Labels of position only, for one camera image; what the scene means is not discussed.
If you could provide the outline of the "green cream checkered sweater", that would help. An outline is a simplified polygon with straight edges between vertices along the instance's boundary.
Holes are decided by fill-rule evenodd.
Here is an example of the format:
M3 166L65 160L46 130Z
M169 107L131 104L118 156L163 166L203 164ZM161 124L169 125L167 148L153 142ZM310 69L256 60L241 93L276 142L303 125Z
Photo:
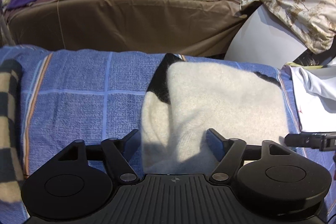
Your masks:
M22 66L14 59L1 63L1 201L21 201L23 171L17 152L15 117Z

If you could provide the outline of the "white shirt garment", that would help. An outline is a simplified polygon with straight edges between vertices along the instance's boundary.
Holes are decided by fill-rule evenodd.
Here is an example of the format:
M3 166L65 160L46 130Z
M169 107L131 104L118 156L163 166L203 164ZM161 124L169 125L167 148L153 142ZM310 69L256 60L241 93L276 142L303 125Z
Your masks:
M302 132L335 132L335 66L285 66L290 72Z

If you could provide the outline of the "cream fuzzy cardigan black trim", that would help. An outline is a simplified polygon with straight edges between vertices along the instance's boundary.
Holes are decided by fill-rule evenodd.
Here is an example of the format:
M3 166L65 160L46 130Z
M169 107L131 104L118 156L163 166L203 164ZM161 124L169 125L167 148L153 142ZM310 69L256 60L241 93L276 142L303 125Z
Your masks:
M289 128L280 83L258 72L165 55L142 106L143 171L210 174L218 164L206 142L210 128L248 144L281 143Z

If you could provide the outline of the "blue patterned bed sheet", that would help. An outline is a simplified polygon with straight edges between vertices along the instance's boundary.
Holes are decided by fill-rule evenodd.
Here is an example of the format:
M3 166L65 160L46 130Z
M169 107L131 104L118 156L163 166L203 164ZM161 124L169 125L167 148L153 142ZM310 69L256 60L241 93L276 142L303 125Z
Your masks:
M162 55L93 50L50 52L33 46L4 47L1 60L22 66L17 139L28 141L28 171L76 139L98 144L140 127L143 97ZM227 192L153 180L143 196L131 192L107 223L261 223Z

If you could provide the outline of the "brown mauve mattress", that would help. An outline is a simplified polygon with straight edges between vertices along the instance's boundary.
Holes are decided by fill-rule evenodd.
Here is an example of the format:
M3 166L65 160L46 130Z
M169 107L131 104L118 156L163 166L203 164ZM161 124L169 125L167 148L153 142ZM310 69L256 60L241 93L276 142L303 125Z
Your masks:
M17 44L192 56L225 53L247 18L239 0L36 0L5 10Z

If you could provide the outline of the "white round pillow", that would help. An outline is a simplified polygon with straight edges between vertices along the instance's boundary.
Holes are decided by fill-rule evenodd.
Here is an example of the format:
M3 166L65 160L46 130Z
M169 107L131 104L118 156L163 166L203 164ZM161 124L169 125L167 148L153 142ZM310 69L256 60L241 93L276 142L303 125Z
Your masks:
M261 5L235 35L224 59L280 69L306 50L301 40Z

